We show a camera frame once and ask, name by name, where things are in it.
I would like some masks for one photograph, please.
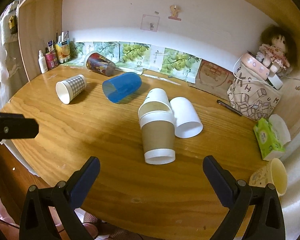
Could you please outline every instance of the doll face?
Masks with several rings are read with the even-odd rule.
[[[286,53],[286,39],[282,35],[278,35],[272,39],[272,45],[279,48],[283,53]]]

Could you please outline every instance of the checkered paper cup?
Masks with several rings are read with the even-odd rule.
[[[82,90],[87,87],[86,78],[83,75],[77,75],[56,84],[56,92],[64,104],[69,104]]]

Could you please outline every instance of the wooden tabletop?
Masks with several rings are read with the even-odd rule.
[[[78,74],[87,78],[88,86],[65,105],[55,85]],[[39,123],[35,139],[13,142],[51,186],[67,180],[90,156],[98,157],[101,171],[82,206],[98,218],[147,236],[209,239],[228,209],[205,177],[202,160],[213,155],[236,179],[248,181],[266,164],[252,130],[255,122],[218,105],[217,97],[186,82],[172,79],[178,86],[141,78],[141,88],[125,104],[114,104],[102,92],[106,76],[65,66],[39,75],[3,108]],[[169,99],[188,98],[204,125],[193,138],[176,138],[176,160],[166,165],[145,163],[138,123],[138,108],[156,87],[164,89]]]

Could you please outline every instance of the doll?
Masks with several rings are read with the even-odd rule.
[[[256,59],[272,73],[287,71],[297,61],[297,48],[292,36],[282,28],[271,25],[261,34],[262,45]]]

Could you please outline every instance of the blue plastic cup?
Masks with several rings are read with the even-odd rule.
[[[115,76],[102,83],[105,96],[113,103],[118,103],[128,95],[137,91],[142,81],[139,75],[133,72]]]

